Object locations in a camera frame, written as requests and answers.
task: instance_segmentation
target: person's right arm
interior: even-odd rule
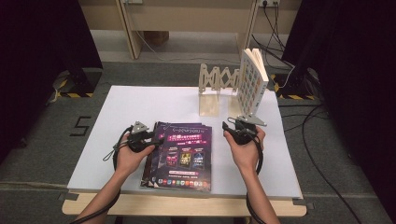
[[[257,127],[257,132],[257,138],[262,143],[265,132],[259,127]],[[224,132],[224,137],[230,145],[233,161],[244,179],[247,187],[247,196],[253,210],[265,223],[280,223],[256,174],[256,165],[259,160],[256,145],[253,141],[250,141],[245,145],[239,146],[228,132]]]

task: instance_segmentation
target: person's left arm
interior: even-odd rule
[[[113,201],[126,178],[137,169],[140,162],[151,153],[154,148],[155,146],[146,147],[143,151],[135,153],[132,152],[128,146],[121,147],[117,158],[117,169],[113,176],[110,177],[103,188],[96,194],[81,214],[78,215],[77,219],[95,213]],[[105,223],[107,212],[108,211],[105,211],[98,217],[94,217],[84,223]]]

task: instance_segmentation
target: stack of magazines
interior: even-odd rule
[[[155,130],[153,140],[164,141],[147,157],[140,186],[210,191],[212,127],[160,121]]]

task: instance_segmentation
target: lattice book holder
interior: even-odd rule
[[[236,99],[236,91],[239,85],[239,69],[225,67],[220,72],[219,67],[213,67],[209,73],[207,65],[201,63],[199,75],[199,115],[205,117],[217,117],[219,115],[219,98],[228,97],[229,117],[236,118],[241,115],[241,109]]]

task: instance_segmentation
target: hand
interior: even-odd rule
[[[256,126],[256,130],[257,130],[256,141],[260,140],[260,143],[262,144],[262,141],[265,137],[265,132],[257,126]],[[233,153],[233,161],[235,162],[239,171],[241,173],[255,172],[257,161],[259,159],[259,153],[257,151],[254,142],[250,141],[245,145],[239,146],[238,144],[235,143],[230,133],[225,131],[223,135],[227,140],[228,144],[230,145],[231,152]]]
[[[124,141],[128,137],[128,133],[122,137],[121,141]],[[133,173],[140,162],[154,150],[155,146],[149,146],[143,149],[141,152],[133,152],[128,145],[121,147],[119,151],[119,156],[117,157],[117,169],[116,172],[119,172],[123,175],[130,175]]]

